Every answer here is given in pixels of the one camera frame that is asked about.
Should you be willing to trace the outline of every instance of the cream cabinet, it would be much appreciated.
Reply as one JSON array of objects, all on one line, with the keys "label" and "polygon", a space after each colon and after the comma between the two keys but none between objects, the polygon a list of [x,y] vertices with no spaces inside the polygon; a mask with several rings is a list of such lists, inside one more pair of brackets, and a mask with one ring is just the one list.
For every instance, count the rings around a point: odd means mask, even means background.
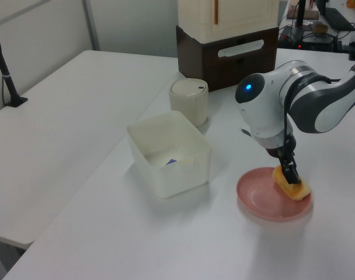
[{"label": "cream cabinet", "polygon": [[205,44],[277,27],[279,0],[178,0],[179,27]]}]

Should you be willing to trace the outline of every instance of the brown drawer box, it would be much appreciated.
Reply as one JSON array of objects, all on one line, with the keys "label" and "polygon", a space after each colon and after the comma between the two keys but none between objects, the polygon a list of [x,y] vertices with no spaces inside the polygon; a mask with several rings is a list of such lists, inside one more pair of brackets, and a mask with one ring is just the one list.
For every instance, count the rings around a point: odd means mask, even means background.
[{"label": "brown drawer box", "polygon": [[[176,26],[179,71],[186,78],[206,81],[209,91],[237,85],[252,73],[265,73],[275,68],[278,35],[279,29],[275,27],[201,44]],[[258,40],[264,41],[263,47],[259,50],[231,57],[218,56],[219,50]]]}]

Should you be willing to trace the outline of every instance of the white desk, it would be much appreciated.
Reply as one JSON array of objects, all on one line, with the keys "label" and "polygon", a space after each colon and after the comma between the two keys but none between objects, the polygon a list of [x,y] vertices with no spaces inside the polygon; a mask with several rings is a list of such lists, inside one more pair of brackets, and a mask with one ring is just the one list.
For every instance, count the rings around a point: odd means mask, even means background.
[{"label": "white desk", "polygon": [[[343,4],[345,4],[345,3],[346,3],[346,0],[330,0],[329,2],[326,3],[326,7],[327,8],[336,8],[349,22],[355,23],[355,9],[350,9],[350,8],[344,6]],[[289,7],[289,4],[287,5],[283,16],[287,15],[288,7]],[[314,7],[312,9],[315,11],[318,10],[315,3],[314,3]],[[324,24],[326,24],[328,26],[328,33],[329,34],[336,36],[338,33],[337,30],[330,28],[327,21],[321,15],[319,15],[319,20],[307,19],[306,21],[308,21],[308,22],[316,22],[316,21],[323,22]],[[292,22],[293,21],[291,19],[284,18],[280,23],[280,28],[282,28],[283,26],[286,26],[286,25],[291,25]],[[338,38],[345,36],[347,34],[347,32],[348,31],[340,31]],[[340,39],[340,41],[342,41],[342,45],[348,45],[350,42],[352,42],[354,40],[355,40],[355,31],[350,32],[349,35]]]},{"label": "white desk", "polygon": [[[330,78],[354,64],[344,54],[278,50],[277,65],[294,59]],[[173,82],[141,118],[169,111]],[[5,280],[355,279],[355,107],[331,132],[295,130],[314,208],[274,223],[238,204],[239,177],[278,161],[240,132],[234,91],[210,93],[209,122],[200,128],[213,146],[208,184],[155,198],[123,137]]]},{"label": "white desk", "polygon": [[0,241],[28,246],[165,84],[173,58],[86,51],[0,111]]}]

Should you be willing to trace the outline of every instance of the translucent plastic box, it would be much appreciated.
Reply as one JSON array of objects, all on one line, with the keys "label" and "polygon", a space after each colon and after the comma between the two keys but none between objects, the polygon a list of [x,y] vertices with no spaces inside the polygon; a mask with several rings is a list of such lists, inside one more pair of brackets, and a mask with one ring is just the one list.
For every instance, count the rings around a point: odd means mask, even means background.
[{"label": "translucent plastic box", "polygon": [[127,134],[137,169],[157,196],[170,197],[208,180],[211,145],[182,113],[130,124]]}]

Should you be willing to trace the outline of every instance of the drawer handle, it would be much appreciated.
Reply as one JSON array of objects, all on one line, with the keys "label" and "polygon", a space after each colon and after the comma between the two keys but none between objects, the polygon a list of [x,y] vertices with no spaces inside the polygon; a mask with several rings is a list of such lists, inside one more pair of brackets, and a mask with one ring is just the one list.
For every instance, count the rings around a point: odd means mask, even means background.
[{"label": "drawer handle", "polygon": [[234,55],[248,53],[250,51],[260,50],[264,45],[263,40],[253,41],[250,43],[245,43],[242,45],[236,45],[230,48],[224,48],[223,50],[219,50],[219,57],[233,57]]},{"label": "drawer handle", "polygon": [[215,0],[214,4],[214,23],[217,25],[218,24],[218,10],[219,10],[219,0]]}]

